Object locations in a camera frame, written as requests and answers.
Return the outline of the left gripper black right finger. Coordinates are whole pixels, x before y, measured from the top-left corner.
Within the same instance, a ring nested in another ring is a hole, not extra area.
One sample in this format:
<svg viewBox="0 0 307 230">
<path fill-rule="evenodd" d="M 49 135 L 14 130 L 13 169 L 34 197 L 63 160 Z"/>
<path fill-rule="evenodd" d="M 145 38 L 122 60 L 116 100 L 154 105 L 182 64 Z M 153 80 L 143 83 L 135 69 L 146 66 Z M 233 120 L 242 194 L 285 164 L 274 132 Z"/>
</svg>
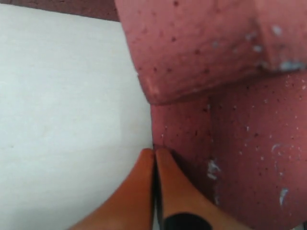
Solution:
<svg viewBox="0 0 307 230">
<path fill-rule="evenodd" d="M 249 230 L 223 212 L 187 178 L 171 152 L 157 149 L 157 212 L 161 230 Z"/>
</svg>

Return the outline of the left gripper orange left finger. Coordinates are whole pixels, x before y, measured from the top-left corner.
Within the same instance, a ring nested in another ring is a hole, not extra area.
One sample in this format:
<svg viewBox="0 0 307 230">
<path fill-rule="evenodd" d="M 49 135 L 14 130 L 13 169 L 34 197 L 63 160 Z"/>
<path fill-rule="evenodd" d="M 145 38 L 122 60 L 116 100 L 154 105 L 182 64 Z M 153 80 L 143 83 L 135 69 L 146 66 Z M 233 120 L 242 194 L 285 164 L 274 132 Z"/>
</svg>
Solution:
<svg viewBox="0 0 307 230">
<path fill-rule="evenodd" d="M 143 149 L 127 178 L 94 212 L 71 230 L 151 230 L 154 218 L 155 155 Z"/>
</svg>

